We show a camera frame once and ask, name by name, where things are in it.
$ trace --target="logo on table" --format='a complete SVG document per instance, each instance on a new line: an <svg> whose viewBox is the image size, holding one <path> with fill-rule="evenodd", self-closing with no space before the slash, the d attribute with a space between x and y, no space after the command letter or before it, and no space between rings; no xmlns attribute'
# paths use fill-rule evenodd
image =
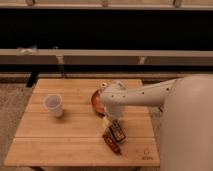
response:
<svg viewBox="0 0 213 171"><path fill-rule="evenodd" d="M142 160L154 160L153 157L149 155L150 151L148 148L145 148L143 151L144 156L141 158Z"/></svg>

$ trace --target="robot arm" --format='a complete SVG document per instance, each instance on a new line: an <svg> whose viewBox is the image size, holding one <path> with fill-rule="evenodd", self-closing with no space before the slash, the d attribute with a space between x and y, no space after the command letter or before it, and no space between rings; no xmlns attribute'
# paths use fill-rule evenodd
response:
<svg viewBox="0 0 213 171"><path fill-rule="evenodd" d="M111 120L118 119L122 106L163 106L165 97L177 79L165 81L137 89L126 90L120 81L102 84L100 100L104 105L105 114Z"/></svg>

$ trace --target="white railing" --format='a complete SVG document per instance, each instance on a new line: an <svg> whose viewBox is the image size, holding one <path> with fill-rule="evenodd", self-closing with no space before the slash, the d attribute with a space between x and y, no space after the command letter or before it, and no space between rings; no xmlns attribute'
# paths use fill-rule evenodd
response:
<svg viewBox="0 0 213 171"><path fill-rule="evenodd" d="M213 10L212 0L0 0L0 8Z"/></svg>

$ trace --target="paper cup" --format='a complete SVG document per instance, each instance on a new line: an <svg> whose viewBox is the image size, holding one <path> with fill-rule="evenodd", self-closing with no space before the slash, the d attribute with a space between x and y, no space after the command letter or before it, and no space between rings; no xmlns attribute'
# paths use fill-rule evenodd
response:
<svg viewBox="0 0 213 171"><path fill-rule="evenodd" d="M59 94L50 94L45 97L43 105L53 116L61 117L63 115L62 98Z"/></svg>

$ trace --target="table leg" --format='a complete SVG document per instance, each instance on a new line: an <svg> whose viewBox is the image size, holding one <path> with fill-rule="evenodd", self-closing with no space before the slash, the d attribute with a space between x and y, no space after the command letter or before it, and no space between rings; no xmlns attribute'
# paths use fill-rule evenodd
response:
<svg viewBox="0 0 213 171"><path fill-rule="evenodd" d="M34 171L44 171L44 169L42 169L41 167L30 167L31 169L33 169Z"/></svg>

